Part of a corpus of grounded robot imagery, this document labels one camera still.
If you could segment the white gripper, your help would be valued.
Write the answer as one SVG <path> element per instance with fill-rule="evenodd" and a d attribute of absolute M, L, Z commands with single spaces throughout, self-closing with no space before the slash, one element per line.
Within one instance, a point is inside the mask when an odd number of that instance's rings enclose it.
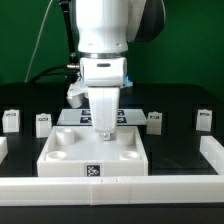
<path fill-rule="evenodd" d="M 113 139 L 120 88 L 125 84 L 127 73 L 127 60 L 125 57 L 112 59 L 82 57 L 80 71 L 88 91 L 93 129 L 101 133 L 101 139 Z"/>

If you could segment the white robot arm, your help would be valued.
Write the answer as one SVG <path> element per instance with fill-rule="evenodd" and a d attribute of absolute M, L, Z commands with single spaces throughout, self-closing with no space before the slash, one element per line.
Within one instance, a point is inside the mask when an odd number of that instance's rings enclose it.
<path fill-rule="evenodd" d="M 150 42 L 162 31 L 163 0 L 57 0 L 68 37 L 75 81 L 67 100 L 89 98 L 93 130 L 108 140 L 116 132 L 120 89 L 126 85 L 130 42 Z"/>

